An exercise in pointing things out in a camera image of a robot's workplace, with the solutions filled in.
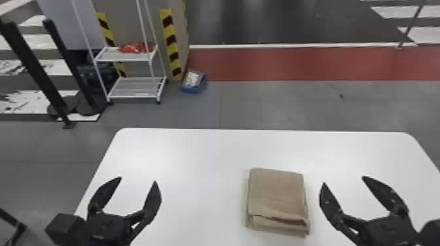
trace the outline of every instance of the white floor marking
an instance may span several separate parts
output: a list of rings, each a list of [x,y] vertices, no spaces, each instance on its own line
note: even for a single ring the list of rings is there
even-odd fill
[[[25,5],[28,2],[32,2],[33,0],[10,0],[6,3],[0,4],[0,15],[4,15],[7,12],[10,12],[18,7]]]
[[[75,96],[77,90],[60,90],[61,96]],[[47,114],[49,100],[40,90],[20,90],[7,94],[0,93],[0,114]],[[74,113],[68,115],[72,121],[97,121],[100,114],[82,116]]]
[[[71,76],[72,73],[63,59],[40,60],[40,64],[48,75]],[[20,60],[0,60],[0,75],[10,76],[25,73]]]
[[[23,34],[24,40],[32,50],[56,50],[56,45],[49,34]],[[11,50],[8,42],[0,36],[0,50]]]
[[[46,16],[44,15],[35,15],[22,22],[20,26],[24,26],[24,27],[43,26],[43,20],[45,19]]]
[[[191,50],[221,50],[233,48],[358,48],[358,47],[395,47],[398,42],[372,43],[304,43],[304,44],[192,44]],[[403,46],[417,46],[416,43],[405,43]]]
[[[406,29],[406,27],[399,27],[403,33]],[[409,32],[409,38],[419,44],[438,44],[440,43],[440,27],[413,27]]]
[[[95,114],[92,116],[83,116],[81,114],[69,114],[67,117],[71,121],[97,121],[100,118],[101,114]]]
[[[418,6],[392,6],[392,7],[371,7],[381,17],[388,18],[412,18]],[[419,18],[440,17],[440,5],[426,5],[423,7]]]

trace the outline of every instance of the wire shelf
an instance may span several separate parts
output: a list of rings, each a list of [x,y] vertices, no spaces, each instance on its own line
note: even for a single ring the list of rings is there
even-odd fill
[[[157,98],[161,93],[166,77],[119,78],[109,93],[110,98]]]
[[[95,62],[150,62],[156,55],[158,46],[155,45],[150,53],[125,53],[117,47],[104,47],[95,57]]]

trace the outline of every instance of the gray floor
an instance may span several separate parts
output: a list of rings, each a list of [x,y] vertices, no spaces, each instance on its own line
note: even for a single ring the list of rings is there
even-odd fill
[[[408,132],[440,164],[439,97],[438,82],[213,82],[198,95],[169,84],[161,106],[116,103],[73,130],[0,122],[0,206],[30,227],[19,245],[51,245],[44,227],[74,212],[121,128]]]

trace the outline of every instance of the black stand base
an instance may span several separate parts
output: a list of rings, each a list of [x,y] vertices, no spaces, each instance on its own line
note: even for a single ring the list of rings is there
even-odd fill
[[[71,121],[70,124],[64,124],[63,129],[73,129],[77,125],[76,122]]]
[[[78,105],[78,98],[74,96],[63,97],[66,106],[63,108],[66,114],[70,114],[75,111]],[[51,105],[47,107],[47,113],[52,117],[58,117],[58,113],[55,108]]]
[[[94,96],[95,105],[91,106],[87,103],[87,100],[85,100],[82,93],[79,93],[77,95],[78,97],[78,105],[77,105],[77,112],[83,116],[92,116],[95,114],[100,114],[104,112],[105,108],[107,107],[107,102],[105,98]]]

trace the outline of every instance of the black pole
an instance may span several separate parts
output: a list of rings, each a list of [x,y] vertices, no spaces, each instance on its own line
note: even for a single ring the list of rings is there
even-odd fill
[[[34,81],[43,91],[50,104],[58,113],[58,116],[60,116],[61,119],[64,121],[64,128],[75,127],[75,124],[67,117],[67,103],[58,93],[53,82],[46,74],[43,67],[41,67],[41,64],[39,63],[37,57],[32,52],[26,41],[23,39],[23,36],[18,30],[17,25],[14,22],[8,22],[4,24],[0,21],[0,33],[4,36],[9,46],[26,67],[28,73],[32,76]]]
[[[422,12],[423,7],[426,4],[426,0],[420,0],[419,4],[418,4],[418,8],[416,13],[414,14],[413,18],[411,19],[411,22],[408,25],[407,30],[405,31],[405,38],[409,37],[409,32],[411,31],[411,29],[414,27],[414,25],[417,22],[418,16],[420,15],[420,12]],[[405,43],[404,40],[400,41],[399,45],[396,47],[398,50],[402,49],[403,43]]]
[[[85,116],[102,113],[105,109],[107,102],[100,98],[93,97],[92,92],[90,92],[89,86],[84,82],[84,79],[81,77],[81,74],[79,73],[75,62],[73,62],[69,50],[65,46],[54,21],[51,19],[46,19],[43,21],[43,25],[52,37],[56,47],[60,51],[63,59],[65,60],[67,66],[72,72],[73,78],[75,78],[75,80],[77,81],[78,87],[81,90],[82,95],[84,96],[85,102],[83,102],[83,99],[80,97],[79,104],[77,106],[78,113]]]
[[[49,32],[50,36],[54,40],[54,43],[58,48],[58,50],[60,51],[62,57],[64,58],[67,66],[70,68],[73,77],[78,83],[79,89],[81,90],[82,94],[84,94],[84,98],[87,100],[88,104],[96,105],[95,99],[92,97],[92,94],[90,93],[88,86],[84,83],[83,78],[79,74],[77,67],[71,60],[69,51],[67,50],[63,40],[61,39],[54,21],[51,19],[43,20],[43,25],[45,26],[46,30]]]

